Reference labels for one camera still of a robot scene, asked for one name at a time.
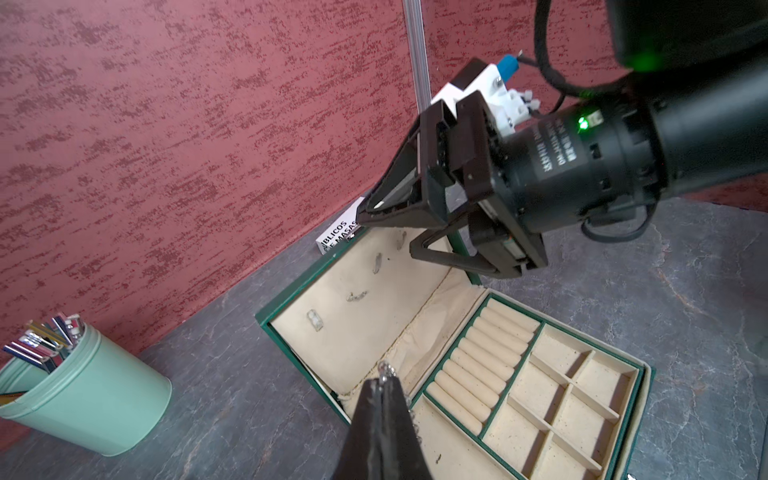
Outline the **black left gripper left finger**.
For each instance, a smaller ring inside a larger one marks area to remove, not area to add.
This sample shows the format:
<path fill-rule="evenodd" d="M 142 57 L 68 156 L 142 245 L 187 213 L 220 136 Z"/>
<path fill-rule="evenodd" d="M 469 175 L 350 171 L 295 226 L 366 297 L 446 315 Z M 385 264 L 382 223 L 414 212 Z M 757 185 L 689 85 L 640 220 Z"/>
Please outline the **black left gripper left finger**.
<path fill-rule="evenodd" d="M 382 398 L 380 381 L 366 380 L 332 479 L 384 478 L 381 452 Z"/>

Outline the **mint green pencil cup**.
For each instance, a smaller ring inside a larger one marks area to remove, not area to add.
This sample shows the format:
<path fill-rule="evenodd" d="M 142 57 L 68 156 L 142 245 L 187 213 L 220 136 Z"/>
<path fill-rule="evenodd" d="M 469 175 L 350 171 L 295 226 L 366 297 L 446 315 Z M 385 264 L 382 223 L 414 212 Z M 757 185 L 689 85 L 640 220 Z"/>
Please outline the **mint green pencil cup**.
<path fill-rule="evenodd" d="M 171 381 L 88 325 L 53 372 L 18 358 L 1 369 L 1 392 L 20 397 L 1 417 L 103 456 L 140 443 L 172 397 Z"/>

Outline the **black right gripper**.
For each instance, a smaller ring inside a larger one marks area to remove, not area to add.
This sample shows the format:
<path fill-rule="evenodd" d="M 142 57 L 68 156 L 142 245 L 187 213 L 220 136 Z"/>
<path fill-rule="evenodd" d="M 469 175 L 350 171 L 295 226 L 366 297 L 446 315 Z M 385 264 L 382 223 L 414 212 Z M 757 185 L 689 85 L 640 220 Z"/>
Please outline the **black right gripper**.
<path fill-rule="evenodd" d="M 467 200 L 448 225 L 444 113 L 420 114 L 358 224 L 429 229 L 411 241 L 413 259 L 498 279 L 547 266 L 546 232 L 579 224 L 593 241 L 623 243 L 648 228 L 660 162 L 649 117 L 630 97 L 577 103 L 507 137 L 478 94 L 458 114 L 447 159 Z"/>

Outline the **green jewelry box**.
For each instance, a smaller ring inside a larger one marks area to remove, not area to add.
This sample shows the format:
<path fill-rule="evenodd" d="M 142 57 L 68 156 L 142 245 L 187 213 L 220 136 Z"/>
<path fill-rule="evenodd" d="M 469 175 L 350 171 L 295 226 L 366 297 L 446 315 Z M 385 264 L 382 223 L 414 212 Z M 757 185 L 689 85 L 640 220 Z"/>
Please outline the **green jewelry box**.
<path fill-rule="evenodd" d="M 256 319 L 345 421 L 398 377 L 436 479 L 623 479 L 653 380 L 644 361 L 418 261 L 414 229 L 361 230 Z"/>

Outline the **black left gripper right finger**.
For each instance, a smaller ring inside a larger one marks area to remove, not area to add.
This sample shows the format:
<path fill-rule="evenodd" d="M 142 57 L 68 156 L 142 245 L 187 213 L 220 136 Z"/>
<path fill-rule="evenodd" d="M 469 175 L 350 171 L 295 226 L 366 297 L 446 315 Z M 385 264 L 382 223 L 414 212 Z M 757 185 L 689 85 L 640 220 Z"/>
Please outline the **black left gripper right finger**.
<path fill-rule="evenodd" d="M 382 478 L 432 478 L 397 377 L 382 381 Z"/>

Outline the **white book black text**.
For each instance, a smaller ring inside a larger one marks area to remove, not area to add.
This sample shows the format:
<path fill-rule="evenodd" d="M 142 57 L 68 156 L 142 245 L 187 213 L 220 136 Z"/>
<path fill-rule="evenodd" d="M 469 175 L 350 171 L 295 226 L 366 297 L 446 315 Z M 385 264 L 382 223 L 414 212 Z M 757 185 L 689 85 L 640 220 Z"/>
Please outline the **white book black text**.
<path fill-rule="evenodd" d="M 356 234 L 360 228 L 357 223 L 357 210 L 363 200 L 363 197 L 356 199 L 316 238 L 315 244 L 321 254 L 325 255 L 339 242 L 348 240 Z"/>

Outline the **coloured pencils bundle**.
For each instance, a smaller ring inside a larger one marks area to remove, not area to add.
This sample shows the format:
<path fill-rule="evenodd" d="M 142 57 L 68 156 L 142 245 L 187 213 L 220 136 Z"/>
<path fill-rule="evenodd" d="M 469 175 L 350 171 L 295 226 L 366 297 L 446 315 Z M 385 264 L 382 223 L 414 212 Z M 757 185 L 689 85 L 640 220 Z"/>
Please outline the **coloured pencils bundle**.
<path fill-rule="evenodd" d="M 11 355 L 46 374 L 51 374 L 69 358 L 83 341 L 86 325 L 79 314 L 59 313 L 45 322 L 29 321 L 16 340 L 1 347 Z"/>

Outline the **aluminium right corner post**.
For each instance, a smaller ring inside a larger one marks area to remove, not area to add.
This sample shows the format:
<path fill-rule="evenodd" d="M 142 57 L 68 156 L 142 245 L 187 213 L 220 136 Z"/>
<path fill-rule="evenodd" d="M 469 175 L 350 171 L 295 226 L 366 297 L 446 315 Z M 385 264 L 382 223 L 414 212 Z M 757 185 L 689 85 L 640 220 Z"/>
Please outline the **aluminium right corner post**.
<path fill-rule="evenodd" d="M 421 113 L 432 98 L 422 4 L 420 0 L 403 0 L 402 4 L 416 105 Z"/>

